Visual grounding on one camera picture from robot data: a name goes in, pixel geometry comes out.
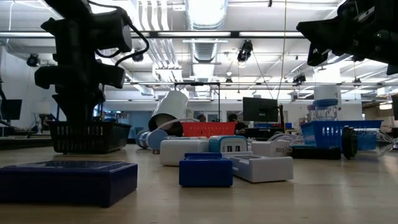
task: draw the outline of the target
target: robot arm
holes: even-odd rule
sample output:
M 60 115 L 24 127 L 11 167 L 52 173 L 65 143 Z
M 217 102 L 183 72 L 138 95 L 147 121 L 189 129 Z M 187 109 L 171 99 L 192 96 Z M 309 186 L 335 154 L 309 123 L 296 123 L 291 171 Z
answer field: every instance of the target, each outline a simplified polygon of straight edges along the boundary
M 389 64 L 388 75 L 398 72 L 398 4 L 395 0 L 347 0 L 337 17 L 300 22 L 297 30 L 310 42 L 308 64 L 318 66 L 335 55 L 354 55 Z
M 116 6 L 104 6 L 87 0 L 45 0 L 64 19 L 50 18 L 41 26 L 55 37 L 57 66 L 40 67 L 35 73 L 36 85 L 49 89 L 55 85 L 55 101 L 71 123 L 87 123 L 93 119 L 94 107 L 105 101 L 99 84 L 122 88 L 125 71 L 118 65 L 149 49 L 146 38 L 132 25 L 127 12 Z M 114 11 L 92 14 L 88 3 L 113 7 Z M 116 66 L 95 59 L 95 52 L 118 48 L 132 50 L 130 27 L 147 44 L 145 49 L 123 57 Z

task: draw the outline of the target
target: white box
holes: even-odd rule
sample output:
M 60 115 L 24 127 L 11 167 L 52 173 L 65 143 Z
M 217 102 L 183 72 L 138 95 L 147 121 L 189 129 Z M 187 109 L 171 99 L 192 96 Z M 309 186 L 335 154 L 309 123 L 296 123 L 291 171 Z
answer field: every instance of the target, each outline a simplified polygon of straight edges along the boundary
M 251 151 L 254 155 L 266 157 L 285 157 L 291 152 L 290 142 L 278 141 L 254 141 L 251 143 Z
M 252 183 L 293 179 L 291 157 L 269 158 L 252 153 L 223 154 L 233 163 L 234 175 Z
M 179 166 L 185 153 L 208 152 L 208 141 L 197 139 L 169 139 L 160 144 L 160 163 L 163 166 Z

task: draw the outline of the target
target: white cylinder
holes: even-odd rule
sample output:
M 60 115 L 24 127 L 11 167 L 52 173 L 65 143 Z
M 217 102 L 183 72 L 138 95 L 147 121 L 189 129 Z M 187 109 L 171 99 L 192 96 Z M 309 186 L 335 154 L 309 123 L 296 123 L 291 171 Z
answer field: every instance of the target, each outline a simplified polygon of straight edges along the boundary
M 149 130 L 153 131 L 160 125 L 174 120 L 187 117 L 188 97 L 180 91 L 170 91 L 157 105 L 149 120 Z M 163 127 L 169 135 L 182 135 L 181 123 L 173 123 Z

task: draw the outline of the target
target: person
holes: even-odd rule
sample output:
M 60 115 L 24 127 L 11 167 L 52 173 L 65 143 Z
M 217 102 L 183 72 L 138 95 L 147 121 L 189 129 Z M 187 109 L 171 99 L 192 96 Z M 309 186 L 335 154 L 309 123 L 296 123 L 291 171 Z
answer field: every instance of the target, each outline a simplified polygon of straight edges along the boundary
M 198 119 L 200 122 L 206 122 L 206 116 L 205 116 L 204 114 L 200 114 L 200 115 L 197 117 L 197 119 Z
M 247 128 L 247 126 L 238 121 L 238 116 L 236 114 L 230 114 L 228 115 L 228 121 L 229 122 L 235 122 L 235 133 L 244 133 L 246 130 L 245 128 Z

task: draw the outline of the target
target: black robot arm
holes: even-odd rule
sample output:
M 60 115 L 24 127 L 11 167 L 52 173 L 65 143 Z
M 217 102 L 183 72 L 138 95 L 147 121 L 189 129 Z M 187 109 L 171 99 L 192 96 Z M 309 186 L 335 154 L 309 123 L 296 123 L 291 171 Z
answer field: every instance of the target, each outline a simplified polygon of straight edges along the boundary
M 55 37 L 57 66 L 41 67 L 35 73 L 36 85 L 49 89 L 55 85 L 55 101 L 71 123 L 86 123 L 93 119 L 94 107 L 105 101 L 99 85 L 122 88 L 125 71 L 118 65 L 149 49 L 146 38 L 137 30 L 127 12 L 121 7 L 104 6 L 87 0 L 45 0 L 64 19 L 50 18 L 42 28 Z M 114 11 L 92 14 L 89 2 Z M 146 43 L 143 50 L 134 52 L 117 61 L 115 66 L 105 65 L 95 59 L 95 52 L 119 49 L 131 52 L 131 31 Z

